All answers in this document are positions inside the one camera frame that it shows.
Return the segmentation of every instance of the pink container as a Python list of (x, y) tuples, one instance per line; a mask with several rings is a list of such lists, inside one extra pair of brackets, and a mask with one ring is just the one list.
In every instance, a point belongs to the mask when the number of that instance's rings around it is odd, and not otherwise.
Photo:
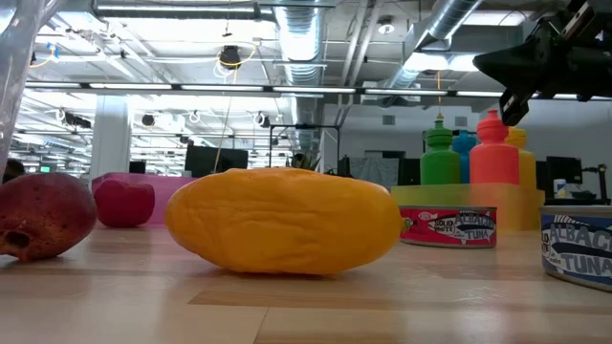
[(400, 206), (405, 243), (458, 248), (495, 247), (496, 209), (476, 206)]
[(107, 173), (92, 180), (92, 192), (107, 179), (115, 179), (127, 183), (148, 183), (155, 189), (155, 208), (147, 225), (163, 225), (164, 211), (170, 197), (181, 187), (196, 181), (197, 178), (164, 177), (138, 173)]

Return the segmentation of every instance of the wooden table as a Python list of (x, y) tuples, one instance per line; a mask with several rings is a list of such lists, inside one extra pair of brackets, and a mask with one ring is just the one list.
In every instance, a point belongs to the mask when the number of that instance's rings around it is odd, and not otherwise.
[(0, 257), (0, 343), (612, 343), (612, 295), (497, 249), (397, 244), (336, 276), (237, 274), (164, 228), (98, 229), (54, 260)]

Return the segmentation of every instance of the yellow plastic fruit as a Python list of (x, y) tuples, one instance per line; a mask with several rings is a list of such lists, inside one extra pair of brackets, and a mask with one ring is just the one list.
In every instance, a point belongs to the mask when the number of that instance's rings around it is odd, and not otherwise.
[(165, 222), (179, 245), (240, 272), (330, 274), (370, 263), (404, 222), (386, 190), (293, 169), (232, 169), (186, 185)]

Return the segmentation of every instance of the ceiling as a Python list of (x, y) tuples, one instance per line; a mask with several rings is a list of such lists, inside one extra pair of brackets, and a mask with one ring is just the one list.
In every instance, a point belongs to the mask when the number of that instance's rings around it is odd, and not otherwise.
[[(138, 0), (99, 0), (121, 5), (137, 4)], [(198, 3), (209, 9), (223, 9), (217, 19), (203, 18), (198, 13), (185, 17), (183, 13), (167, 12), (164, 18), (152, 18), (146, 11), (132, 17), (97, 16), (89, 1), (69, 0), (63, 11), (44, 26), (35, 43), (36, 61), (29, 73), (32, 81), (64, 82), (130, 82), (130, 83), (238, 83), (256, 85), (286, 84), (283, 53), (278, 41), (276, 23), (266, 20), (226, 20), (228, 2), (182, 1)], [(260, 1), (262, 11), (271, 1)], [(324, 67), (323, 85), (339, 85), (344, 60), (349, 50), (349, 37), (359, 0), (333, 2), (324, 11), (324, 30), (320, 65)], [(451, 58), (462, 54), (480, 54), (497, 45), (522, 41), (525, 21), (562, 6), (562, 1), (495, 0), (485, 1), (456, 34), (450, 51), (441, 55)], [(252, 6), (252, 2), (233, 2), (232, 6)], [(366, 62), (359, 70), (357, 84), (381, 83), (389, 79), (404, 64), (403, 42), (411, 24), (430, 14), (433, 1), (387, 1), (381, 17), (388, 16), (394, 31), (388, 34), (374, 30), (366, 52)], [(363, 22), (363, 29), (368, 25)], [(229, 73), (218, 65), (218, 54), (224, 46), (237, 46), (244, 62), (237, 72)], [(431, 71), (419, 75), (416, 85), (421, 88), (476, 91), (503, 91), (501, 85), (479, 72), (452, 70)], [(151, 173), (180, 175), (186, 145), (173, 136), (162, 133), (184, 133), (196, 144), (236, 147), (251, 150), (251, 166), (267, 165), (269, 129), (261, 128), (260, 116), (272, 124), (295, 124), (290, 97), (222, 97), (188, 95), (130, 95), (134, 114), (132, 159), (147, 160)], [(59, 171), (76, 175), (87, 174), (91, 159), (92, 131), (74, 128), (61, 121), (66, 113), (89, 120), (95, 125), (96, 94), (37, 92), (26, 90), (20, 109), (11, 155), (28, 161), (34, 170), (39, 165), (51, 165)], [(424, 99), (411, 99), (408, 109), (431, 109)], [(337, 100), (325, 98), (323, 112), (326, 123), (332, 123), (337, 112)], [(494, 99), (445, 99), (444, 105), (458, 113), (478, 113), (495, 102)], [(371, 127), (384, 130), (374, 118), (381, 108), (355, 104), (346, 120), (346, 130)], [(393, 108), (393, 113), (404, 112)], [(156, 117), (153, 126), (142, 124), (144, 115)], [(227, 127), (224, 132), (225, 119)], [(405, 119), (410, 123), (418, 117)], [(235, 139), (218, 139), (221, 134)], [(297, 137), (293, 129), (279, 137), (274, 147), (273, 164), (284, 165), (291, 156)]]

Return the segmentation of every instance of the orange bottle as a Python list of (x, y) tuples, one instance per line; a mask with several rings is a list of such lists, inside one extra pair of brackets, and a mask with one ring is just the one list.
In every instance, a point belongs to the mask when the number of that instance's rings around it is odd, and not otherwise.
[(520, 173), (520, 185), (532, 190), (536, 189), (536, 156), (526, 151), (527, 131), (525, 129), (510, 128), (510, 134), (506, 143), (518, 148), (518, 170)]
[(508, 127), (497, 110), (478, 122), (476, 132), (482, 143), (470, 151), (470, 183), (520, 184), (518, 149), (504, 141)]

